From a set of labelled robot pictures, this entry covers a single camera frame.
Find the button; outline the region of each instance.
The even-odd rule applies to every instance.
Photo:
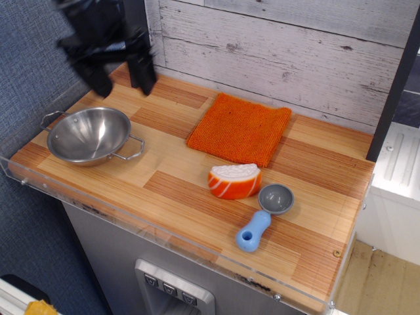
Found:
[[[185,292],[182,292],[182,300],[184,300],[184,302],[190,304],[190,305],[197,305],[197,299],[195,297],[193,297],[192,295],[189,295]]]
[[[151,286],[157,287],[158,286],[158,280],[153,278],[152,276],[149,276],[148,274],[144,274],[144,279],[148,284]]]
[[[177,289],[167,283],[163,283],[163,289],[166,293],[173,295],[174,297],[178,295]]]

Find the orange towel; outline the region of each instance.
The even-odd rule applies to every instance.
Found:
[[[228,161],[266,167],[290,116],[289,108],[268,108],[221,93],[186,144]]]

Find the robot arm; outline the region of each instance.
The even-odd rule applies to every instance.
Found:
[[[75,33],[58,42],[77,74],[98,95],[107,97],[112,82],[104,69],[111,62],[127,62],[131,85],[145,95],[156,79],[147,31],[127,25],[121,0],[53,0]],[[109,50],[116,43],[124,48]]]

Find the toy salmon sushi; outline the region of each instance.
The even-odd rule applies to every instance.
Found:
[[[261,170],[256,164],[214,166],[209,172],[209,188],[222,199],[242,199],[259,191]]]

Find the wooden countertop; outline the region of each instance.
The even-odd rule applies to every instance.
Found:
[[[108,98],[90,92],[68,112],[88,106],[121,110],[131,120],[131,133],[145,140],[140,157],[76,166],[49,152],[43,131],[12,157],[13,175],[147,230],[256,289],[281,293],[284,301],[307,312],[322,312],[373,171],[374,163],[365,160],[372,137],[293,114],[269,166],[262,169],[262,185],[287,185],[295,204],[272,217],[256,252],[244,253],[235,235],[259,210],[257,195],[241,200],[213,196],[207,174],[212,166],[229,162],[185,145],[219,92],[160,76],[153,93],[144,97],[130,88],[125,66],[112,79]],[[121,153],[137,146],[129,140]]]

